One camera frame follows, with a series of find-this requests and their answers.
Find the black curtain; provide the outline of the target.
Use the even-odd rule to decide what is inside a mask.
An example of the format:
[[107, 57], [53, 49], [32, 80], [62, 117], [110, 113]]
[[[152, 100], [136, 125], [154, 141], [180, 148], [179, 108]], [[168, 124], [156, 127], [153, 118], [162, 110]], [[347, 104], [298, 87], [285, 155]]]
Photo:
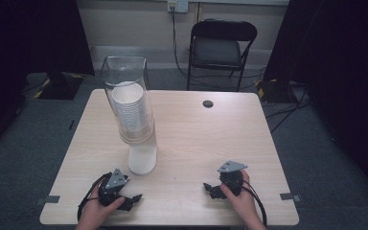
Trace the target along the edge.
[[368, 0], [288, 0], [264, 77], [306, 84], [368, 179]]
[[0, 0], [0, 134], [31, 73], [94, 73], [77, 0]]

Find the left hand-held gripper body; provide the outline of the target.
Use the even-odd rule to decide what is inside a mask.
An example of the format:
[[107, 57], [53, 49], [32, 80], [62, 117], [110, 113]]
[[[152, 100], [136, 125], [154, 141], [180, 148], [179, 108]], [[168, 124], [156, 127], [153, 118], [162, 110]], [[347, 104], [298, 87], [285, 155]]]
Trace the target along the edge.
[[127, 176], [116, 169], [105, 176], [99, 187], [99, 201], [102, 206], [108, 206], [120, 197], [119, 192], [127, 184]]

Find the person's right hand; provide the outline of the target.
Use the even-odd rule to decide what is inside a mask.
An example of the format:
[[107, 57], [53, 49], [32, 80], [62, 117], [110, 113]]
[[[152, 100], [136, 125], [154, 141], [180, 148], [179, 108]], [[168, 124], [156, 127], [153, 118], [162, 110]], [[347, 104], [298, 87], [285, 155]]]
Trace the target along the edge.
[[243, 176], [243, 184], [239, 195], [234, 195], [223, 183], [219, 185], [220, 189], [227, 196], [235, 213], [242, 221], [245, 219], [260, 218], [256, 210], [254, 197], [247, 191], [249, 176], [245, 170], [241, 170], [241, 173]]

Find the black stand base yellow tape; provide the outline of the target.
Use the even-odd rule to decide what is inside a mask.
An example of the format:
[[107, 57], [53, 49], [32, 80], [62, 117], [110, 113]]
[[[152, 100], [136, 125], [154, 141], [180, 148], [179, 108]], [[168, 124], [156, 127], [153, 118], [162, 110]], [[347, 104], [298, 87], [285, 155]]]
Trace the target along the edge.
[[297, 99], [289, 84], [277, 80], [257, 80], [257, 94], [262, 102], [274, 104], [296, 104]]
[[34, 97], [40, 100], [73, 100], [83, 80], [84, 76], [73, 73], [48, 75]]

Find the black folding chair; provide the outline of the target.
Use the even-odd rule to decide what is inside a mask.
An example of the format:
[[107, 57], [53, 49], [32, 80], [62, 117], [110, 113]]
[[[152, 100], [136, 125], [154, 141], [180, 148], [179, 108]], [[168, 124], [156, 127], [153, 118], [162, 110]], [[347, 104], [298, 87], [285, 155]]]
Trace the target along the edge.
[[257, 28], [246, 21], [204, 19], [191, 29], [187, 86], [190, 89], [192, 69], [239, 72], [239, 91], [249, 50], [258, 34]]

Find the white wall outlet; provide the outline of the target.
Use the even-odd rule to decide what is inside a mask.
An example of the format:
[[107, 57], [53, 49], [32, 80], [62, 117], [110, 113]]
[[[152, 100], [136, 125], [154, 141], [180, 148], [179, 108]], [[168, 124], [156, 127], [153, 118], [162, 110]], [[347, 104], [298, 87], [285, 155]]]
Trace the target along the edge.
[[168, 12], [178, 12], [187, 13], [189, 10], [189, 2], [185, 0], [168, 0], [167, 1], [167, 11]]

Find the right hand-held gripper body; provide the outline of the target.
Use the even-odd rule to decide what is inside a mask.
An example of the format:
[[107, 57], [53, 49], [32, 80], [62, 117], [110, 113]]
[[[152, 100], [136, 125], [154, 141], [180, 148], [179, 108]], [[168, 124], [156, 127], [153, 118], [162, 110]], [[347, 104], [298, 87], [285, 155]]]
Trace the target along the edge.
[[247, 165], [232, 160], [227, 160], [218, 168], [219, 180], [225, 184], [235, 196], [238, 196], [242, 191], [242, 170], [246, 168]]

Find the white dispenser base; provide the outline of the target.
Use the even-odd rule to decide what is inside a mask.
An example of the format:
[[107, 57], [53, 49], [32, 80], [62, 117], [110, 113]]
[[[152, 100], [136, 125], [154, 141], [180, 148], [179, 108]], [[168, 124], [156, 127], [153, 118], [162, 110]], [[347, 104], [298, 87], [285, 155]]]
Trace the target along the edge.
[[135, 174], [148, 174], [157, 162], [156, 145], [130, 146], [128, 151], [128, 168]]

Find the clear cup dispenser tube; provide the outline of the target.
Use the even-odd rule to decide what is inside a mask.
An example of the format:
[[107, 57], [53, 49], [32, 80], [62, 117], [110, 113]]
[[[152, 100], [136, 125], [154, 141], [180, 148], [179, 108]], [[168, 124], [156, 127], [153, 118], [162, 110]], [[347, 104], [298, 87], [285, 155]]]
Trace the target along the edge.
[[[121, 139], [128, 144], [142, 143], [152, 135], [154, 131], [154, 119], [150, 96], [147, 89], [147, 61], [144, 57], [106, 57], [103, 61], [100, 76], [103, 80], [105, 95], [110, 107], [119, 121], [119, 133]], [[138, 131], [127, 131], [122, 128], [116, 107], [112, 100], [112, 90], [123, 81], [139, 83], [145, 90], [145, 101], [148, 113], [148, 124]]]

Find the person's left hand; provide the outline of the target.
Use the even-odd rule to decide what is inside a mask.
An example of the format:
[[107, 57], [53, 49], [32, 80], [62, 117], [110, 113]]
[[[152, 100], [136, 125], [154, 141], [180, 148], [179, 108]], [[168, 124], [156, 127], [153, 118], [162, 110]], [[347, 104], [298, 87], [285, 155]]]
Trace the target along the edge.
[[82, 213], [78, 224], [101, 226], [118, 207], [125, 201], [124, 197], [119, 197], [108, 206], [102, 206], [98, 200], [98, 190], [93, 190], [89, 196], [89, 200], [82, 208]]

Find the grey tape strip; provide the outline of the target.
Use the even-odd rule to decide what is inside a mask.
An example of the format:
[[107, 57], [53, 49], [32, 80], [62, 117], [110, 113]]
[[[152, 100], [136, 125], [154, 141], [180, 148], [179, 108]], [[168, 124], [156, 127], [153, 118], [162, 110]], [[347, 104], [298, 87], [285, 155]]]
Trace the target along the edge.
[[302, 198], [299, 195], [294, 195], [292, 193], [280, 194], [281, 200], [293, 200], [294, 202], [300, 202]]
[[58, 203], [60, 195], [46, 195], [45, 197], [40, 197], [35, 201], [35, 205], [45, 205], [46, 203]]

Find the stack of white paper cups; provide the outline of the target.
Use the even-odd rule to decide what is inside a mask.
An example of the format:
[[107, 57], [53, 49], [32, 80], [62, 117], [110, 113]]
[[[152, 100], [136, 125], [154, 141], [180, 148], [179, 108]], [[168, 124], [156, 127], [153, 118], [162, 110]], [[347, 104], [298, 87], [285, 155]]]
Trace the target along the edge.
[[148, 124], [144, 88], [134, 81], [123, 81], [111, 93], [121, 126], [127, 131], [138, 131]]

